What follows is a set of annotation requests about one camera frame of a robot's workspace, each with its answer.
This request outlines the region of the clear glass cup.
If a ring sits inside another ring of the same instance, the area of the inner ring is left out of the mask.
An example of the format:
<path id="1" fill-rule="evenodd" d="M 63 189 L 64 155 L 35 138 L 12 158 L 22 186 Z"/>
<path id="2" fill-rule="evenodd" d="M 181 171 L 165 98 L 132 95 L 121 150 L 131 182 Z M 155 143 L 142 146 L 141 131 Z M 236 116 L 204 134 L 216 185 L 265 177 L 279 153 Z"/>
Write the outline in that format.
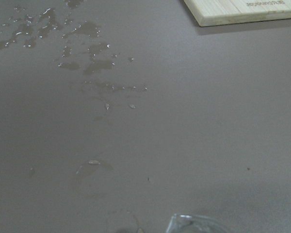
<path id="1" fill-rule="evenodd" d="M 174 214 L 166 233 L 231 233 L 232 230 L 218 222 L 216 219 L 199 216 Z"/>

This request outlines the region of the wooden cutting board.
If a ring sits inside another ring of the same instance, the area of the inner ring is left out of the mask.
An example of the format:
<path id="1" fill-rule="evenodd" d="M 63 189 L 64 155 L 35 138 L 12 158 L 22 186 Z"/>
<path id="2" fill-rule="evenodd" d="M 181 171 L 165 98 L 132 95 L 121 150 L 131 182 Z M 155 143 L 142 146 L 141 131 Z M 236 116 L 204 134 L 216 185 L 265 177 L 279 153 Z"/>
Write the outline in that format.
<path id="1" fill-rule="evenodd" d="M 291 19 L 291 0 L 186 0 L 201 27 Z"/>

